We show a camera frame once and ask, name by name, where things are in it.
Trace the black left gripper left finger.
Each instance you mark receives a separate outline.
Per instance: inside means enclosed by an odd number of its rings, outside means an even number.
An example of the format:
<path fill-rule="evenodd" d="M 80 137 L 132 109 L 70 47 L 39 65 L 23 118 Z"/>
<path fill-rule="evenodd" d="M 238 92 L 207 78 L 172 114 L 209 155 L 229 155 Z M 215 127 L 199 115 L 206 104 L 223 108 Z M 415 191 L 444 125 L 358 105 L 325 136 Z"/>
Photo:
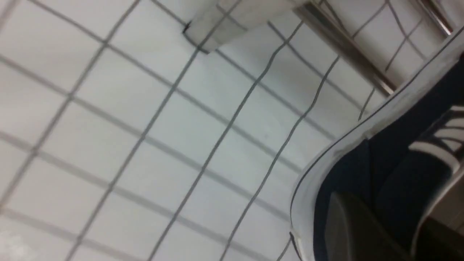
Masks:
<path fill-rule="evenodd" d="M 324 240 L 329 261 L 413 260 L 352 194 L 331 194 Z"/>

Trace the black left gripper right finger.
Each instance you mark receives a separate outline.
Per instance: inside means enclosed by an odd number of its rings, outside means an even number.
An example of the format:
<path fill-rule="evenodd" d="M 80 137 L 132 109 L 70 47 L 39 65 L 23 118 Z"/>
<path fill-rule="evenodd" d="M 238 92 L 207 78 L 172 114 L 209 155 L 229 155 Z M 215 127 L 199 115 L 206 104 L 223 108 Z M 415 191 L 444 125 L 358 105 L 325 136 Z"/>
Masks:
<path fill-rule="evenodd" d="M 411 256 L 415 261 L 463 261 L 463 235 L 432 217 L 413 219 Z"/>

